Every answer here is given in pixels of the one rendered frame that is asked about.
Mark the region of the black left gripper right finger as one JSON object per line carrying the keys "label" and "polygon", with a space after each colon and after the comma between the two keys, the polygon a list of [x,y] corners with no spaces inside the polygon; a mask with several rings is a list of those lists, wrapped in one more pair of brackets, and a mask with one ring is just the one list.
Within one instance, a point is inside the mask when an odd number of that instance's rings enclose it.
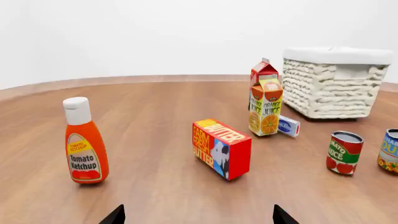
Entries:
{"label": "black left gripper right finger", "polygon": [[272,219],[274,224],[299,224],[299,222],[297,222],[279,205],[274,205]]}

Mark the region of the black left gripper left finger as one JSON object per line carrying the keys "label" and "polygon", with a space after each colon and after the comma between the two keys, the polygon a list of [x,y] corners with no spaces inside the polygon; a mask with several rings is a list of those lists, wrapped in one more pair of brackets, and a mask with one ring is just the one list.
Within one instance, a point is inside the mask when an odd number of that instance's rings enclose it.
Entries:
{"label": "black left gripper left finger", "polygon": [[98,224],[124,224],[124,222],[125,222],[124,205],[120,204]]}

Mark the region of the orange tomato ketchup bottle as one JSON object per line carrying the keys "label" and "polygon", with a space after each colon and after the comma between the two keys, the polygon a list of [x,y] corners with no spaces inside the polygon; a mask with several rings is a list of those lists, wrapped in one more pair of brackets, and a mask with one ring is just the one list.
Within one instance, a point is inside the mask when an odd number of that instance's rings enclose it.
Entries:
{"label": "orange tomato ketchup bottle", "polygon": [[89,100],[83,96],[63,100],[67,121],[65,150],[72,180],[97,184],[109,174],[103,138],[92,120]]}

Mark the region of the tomato sauce can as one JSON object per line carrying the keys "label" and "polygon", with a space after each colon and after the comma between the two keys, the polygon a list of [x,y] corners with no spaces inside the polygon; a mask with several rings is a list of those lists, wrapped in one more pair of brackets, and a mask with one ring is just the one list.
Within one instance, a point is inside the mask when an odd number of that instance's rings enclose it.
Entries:
{"label": "tomato sauce can", "polygon": [[353,175],[363,143],[363,138],[357,134],[347,131],[332,132],[326,157],[326,167],[341,175]]}

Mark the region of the white woven basket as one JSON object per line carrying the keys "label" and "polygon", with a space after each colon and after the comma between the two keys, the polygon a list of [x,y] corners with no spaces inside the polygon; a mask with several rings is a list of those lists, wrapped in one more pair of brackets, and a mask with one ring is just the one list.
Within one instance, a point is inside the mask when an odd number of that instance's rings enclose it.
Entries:
{"label": "white woven basket", "polygon": [[368,117],[393,56],[391,50],[288,47],[283,102],[311,119]]}

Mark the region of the red farm fresh butter box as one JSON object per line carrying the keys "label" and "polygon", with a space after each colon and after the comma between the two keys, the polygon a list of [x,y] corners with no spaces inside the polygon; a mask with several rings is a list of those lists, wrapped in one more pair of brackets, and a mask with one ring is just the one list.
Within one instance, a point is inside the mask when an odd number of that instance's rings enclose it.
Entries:
{"label": "red farm fresh butter box", "polygon": [[226,180],[250,170],[252,138],[215,119],[192,124],[193,153]]}

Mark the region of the small blue and white box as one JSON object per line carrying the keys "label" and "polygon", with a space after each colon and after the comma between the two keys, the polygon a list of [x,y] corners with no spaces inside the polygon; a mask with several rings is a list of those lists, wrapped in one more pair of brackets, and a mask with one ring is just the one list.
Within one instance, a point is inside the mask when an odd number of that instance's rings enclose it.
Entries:
{"label": "small blue and white box", "polygon": [[279,116],[278,132],[286,134],[292,138],[296,138],[299,135],[299,131],[299,121],[295,121],[282,115]]}

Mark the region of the orange juice carton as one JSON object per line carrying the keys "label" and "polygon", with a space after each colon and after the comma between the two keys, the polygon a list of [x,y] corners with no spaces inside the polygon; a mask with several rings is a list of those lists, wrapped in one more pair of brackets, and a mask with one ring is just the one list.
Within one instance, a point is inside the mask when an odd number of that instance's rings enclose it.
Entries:
{"label": "orange juice carton", "polygon": [[249,129],[257,136],[276,134],[283,95],[277,75],[259,76],[250,94]]}

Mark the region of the blue alphabet soup can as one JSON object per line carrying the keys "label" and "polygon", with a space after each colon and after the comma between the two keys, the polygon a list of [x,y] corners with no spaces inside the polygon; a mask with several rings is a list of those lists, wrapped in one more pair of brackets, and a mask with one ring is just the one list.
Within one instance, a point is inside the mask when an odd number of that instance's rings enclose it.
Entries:
{"label": "blue alphabet soup can", "polygon": [[377,164],[385,171],[398,175],[398,128],[386,130]]}

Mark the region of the red and white milk carton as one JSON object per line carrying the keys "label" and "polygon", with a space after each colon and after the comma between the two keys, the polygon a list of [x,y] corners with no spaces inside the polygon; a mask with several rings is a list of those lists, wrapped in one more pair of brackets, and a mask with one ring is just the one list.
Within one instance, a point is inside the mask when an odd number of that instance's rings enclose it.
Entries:
{"label": "red and white milk carton", "polygon": [[263,58],[261,63],[258,63],[254,68],[252,68],[250,75],[248,110],[257,114],[260,114],[261,112],[260,108],[256,105],[256,101],[252,101],[252,87],[259,85],[261,80],[279,81],[279,73],[266,58]]}

